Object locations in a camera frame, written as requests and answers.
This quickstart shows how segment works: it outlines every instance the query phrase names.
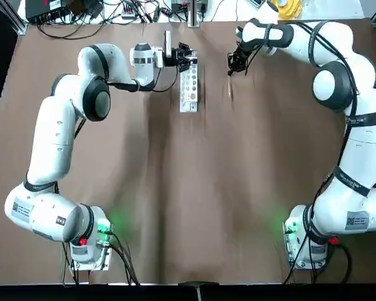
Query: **red button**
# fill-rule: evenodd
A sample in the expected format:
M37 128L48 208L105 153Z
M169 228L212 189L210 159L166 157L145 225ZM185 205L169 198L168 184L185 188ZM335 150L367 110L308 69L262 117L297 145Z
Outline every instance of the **red button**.
M337 236L333 236L333 237L329 238L328 242L331 245L335 245L335 246L337 246L339 244Z

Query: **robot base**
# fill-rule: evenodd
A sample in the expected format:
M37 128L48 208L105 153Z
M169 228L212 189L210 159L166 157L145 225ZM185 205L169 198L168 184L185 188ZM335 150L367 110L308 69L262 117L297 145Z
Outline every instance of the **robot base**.
M100 258L92 263L75 263L75 270L78 271L108 271L110 268L110 260L112 259L112 249L104 248Z
M93 213L93 229L85 245L71 243L71 258L75 268L81 271L106 271L110 267L112 236L104 234L113 230L112 224L98 206L90 207Z
M303 238L302 240L298 237L297 232L290 233L289 229L287 229L285 223L283 223L283 237L284 237L284 247L286 250L286 257L287 257L287 262L290 268L294 265L295 258L298 254L299 249L301 248ZM322 247L321 251L323 253L326 253L326 246L319 246L319 248ZM314 269L321 269L326 265L326 259L319 259L319 256L317 255L312 255L312 262ZM310 262L310 257L309 257L309 242L308 238L306 239L306 242L301 250L300 255L298 256L294 270L312 270L312 265Z

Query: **white table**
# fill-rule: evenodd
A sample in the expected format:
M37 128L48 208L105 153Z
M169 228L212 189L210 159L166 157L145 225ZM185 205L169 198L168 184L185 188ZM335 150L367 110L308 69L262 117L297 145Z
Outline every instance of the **white table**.
M171 0L164 0L170 7ZM209 0L207 13L205 14L204 21L210 21L216 11L217 6L222 0ZM119 0L106 0L106 3L117 4ZM163 0L159 0L160 6L165 7ZM257 15L256 8L248 2L248 0L224 0L220 5L216 16L213 21L235 21L236 20L236 5L238 12L238 21L248 21L251 18L255 18ZM108 18L115 10L116 6L106 5L104 7L105 18ZM146 11L152 13L153 16L155 5L147 3L145 5ZM114 15L120 14L122 6L120 6ZM21 0L19 5L18 14L22 19L25 18L25 0ZM300 19L358 19L364 18L362 7L359 0L303 0L303 12ZM101 16L91 20L91 24L98 24L103 21ZM114 23L128 23L130 20L122 19L121 16L113 20ZM167 16L160 14L158 22L168 22ZM173 17L171 21L180 22L176 17Z

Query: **black joint ring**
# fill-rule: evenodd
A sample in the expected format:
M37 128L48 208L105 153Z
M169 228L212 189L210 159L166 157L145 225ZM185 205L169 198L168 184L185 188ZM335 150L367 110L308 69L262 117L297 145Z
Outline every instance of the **black joint ring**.
M308 237L311 241L314 241L318 245L324 245L328 242L328 237L323 237L321 233L316 229L315 225L311 221L308 221L308 212L312 205L308 205L302 214L302 221L303 226L305 228L306 233L308 233Z
M88 205L82 204L82 203L81 203L81 205L84 205L87 208L87 210L88 210L88 213L89 213L89 224L88 224L88 227L86 228L85 232L81 236L75 238L71 242L75 246L79 246L80 245L81 238L89 239L89 237L90 237L90 235L92 234L92 231L93 231L93 225L95 224L95 215L93 214L93 211L92 211L91 207L88 206Z

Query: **electronic device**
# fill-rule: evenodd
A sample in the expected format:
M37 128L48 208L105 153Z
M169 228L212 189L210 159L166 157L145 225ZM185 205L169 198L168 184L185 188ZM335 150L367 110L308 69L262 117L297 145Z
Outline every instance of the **electronic device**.
M121 17L123 19L135 19L137 14L135 8L130 3L123 3L123 10L121 11Z
M25 16L32 24L41 24L70 14L67 0L25 0Z
M182 6L186 6L190 1L188 0L171 0L171 10L178 11ZM197 11L198 12L207 12L207 3L208 0L197 0Z
M96 18L103 10L103 5L99 0L64 0L68 3L68 8L75 15L87 13L92 18Z

